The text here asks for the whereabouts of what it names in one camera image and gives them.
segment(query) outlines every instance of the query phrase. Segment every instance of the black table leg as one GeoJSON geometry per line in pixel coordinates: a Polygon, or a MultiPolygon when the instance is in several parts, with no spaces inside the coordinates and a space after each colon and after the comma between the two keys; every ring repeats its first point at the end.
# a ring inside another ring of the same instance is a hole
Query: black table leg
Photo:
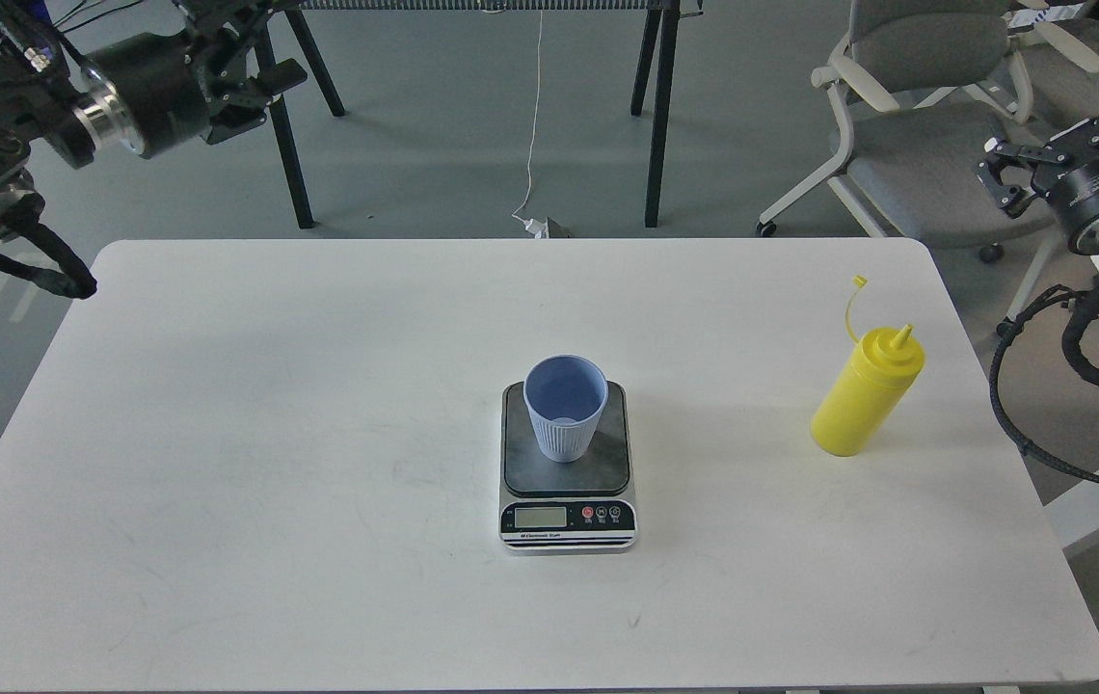
{"type": "Polygon", "coordinates": [[[656,65],[656,97],[652,113],[652,155],[647,162],[647,201],[643,225],[654,229],[660,212],[660,174],[665,168],[665,131],[669,130],[669,91],[674,82],[674,49],[678,44],[681,2],[670,0],[662,12],[660,60],[656,65]]]}
{"type": "Polygon", "coordinates": [[[340,92],[334,90],[331,74],[325,69],[325,63],[322,62],[322,53],[319,52],[318,44],[314,43],[314,35],[310,33],[306,14],[302,14],[300,10],[286,10],[285,16],[288,18],[289,25],[293,27],[293,35],[297,35],[297,43],[302,47],[302,53],[306,53],[306,62],[309,63],[310,70],[314,74],[314,80],[319,82],[322,98],[325,98],[325,104],[331,109],[331,114],[336,115],[336,118],[347,114],[348,111],[340,101],[340,92]]]}
{"type": "MultiPolygon", "coordinates": [[[[258,70],[276,66],[276,52],[270,46],[270,32],[266,27],[255,45],[255,56],[258,57],[258,70]]],[[[293,123],[288,119],[288,106],[284,96],[277,97],[270,104],[270,124],[276,129],[276,144],[279,145],[279,157],[285,163],[285,178],[288,179],[288,194],[293,198],[297,225],[300,229],[314,229],[314,212],[310,211],[302,163],[297,157],[293,123]]]]}
{"type": "Polygon", "coordinates": [[[640,64],[634,69],[634,91],[631,92],[631,114],[643,114],[643,96],[647,91],[647,74],[652,71],[652,52],[656,47],[656,27],[660,26],[660,10],[647,8],[643,22],[643,44],[640,45],[640,64]]]}

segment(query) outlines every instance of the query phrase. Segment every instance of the chair armrest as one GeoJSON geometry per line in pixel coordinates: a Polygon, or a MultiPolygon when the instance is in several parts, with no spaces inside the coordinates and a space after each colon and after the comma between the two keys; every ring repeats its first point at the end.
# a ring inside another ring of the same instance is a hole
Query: chair armrest
{"type": "Polygon", "coordinates": [[[1099,54],[1077,36],[1068,34],[1052,22],[1035,23],[1033,32],[1046,41],[1052,48],[1059,51],[1063,57],[1068,58],[1079,69],[1086,70],[1088,74],[1099,74],[1099,54]]]}
{"type": "Polygon", "coordinates": [[[898,104],[897,99],[889,93],[888,89],[853,58],[832,56],[826,66],[815,67],[811,71],[811,84],[815,88],[839,79],[848,84],[854,93],[857,93],[863,101],[866,101],[872,109],[876,109],[879,113],[901,110],[901,104],[898,104]]]}
{"type": "Polygon", "coordinates": [[[1012,89],[1017,91],[1017,110],[1009,115],[1018,124],[1025,124],[1030,122],[1030,115],[1033,113],[1033,82],[1030,79],[1030,69],[1024,64],[1024,57],[1017,51],[1014,44],[1009,56],[1009,76],[1012,78],[1012,89]]]}

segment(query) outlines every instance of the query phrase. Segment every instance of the bottle nozzle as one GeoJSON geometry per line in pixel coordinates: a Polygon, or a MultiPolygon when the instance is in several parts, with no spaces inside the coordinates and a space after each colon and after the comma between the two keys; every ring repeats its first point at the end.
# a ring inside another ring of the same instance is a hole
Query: bottle nozzle
{"type": "Polygon", "coordinates": [[[911,332],[914,332],[914,324],[907,323],[906,328],[902,328],[900,332],[892,335],[889,348],[892,348],[892,350],[902,350],[902,348],[906,348],[906,342],[910,339],[911,332]]]}

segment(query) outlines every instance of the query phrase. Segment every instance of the chair wheel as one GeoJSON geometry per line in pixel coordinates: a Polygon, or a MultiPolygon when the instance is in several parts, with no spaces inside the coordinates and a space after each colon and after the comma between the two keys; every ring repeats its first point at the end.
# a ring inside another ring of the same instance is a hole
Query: chair wheel
{"type": "Polygon", "coordinates": [[[981,249],[977,250],[977,258],[986,264],[995,263],[1003,256],[1003,246],[999,243],[991,243],[990,245],[983,245],[981,249]]]}

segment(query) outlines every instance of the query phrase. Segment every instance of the light blue cup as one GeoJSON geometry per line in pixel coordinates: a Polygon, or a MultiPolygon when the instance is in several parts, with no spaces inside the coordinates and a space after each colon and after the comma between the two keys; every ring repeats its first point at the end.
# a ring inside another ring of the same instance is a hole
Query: light blue cup
{"type": "Polygon", "coordinates": [[[523,381],[537,447],[551,461],[579,460],[606,409],[610,389],[606,374],[584,356],[550,356],[523,381]]]}

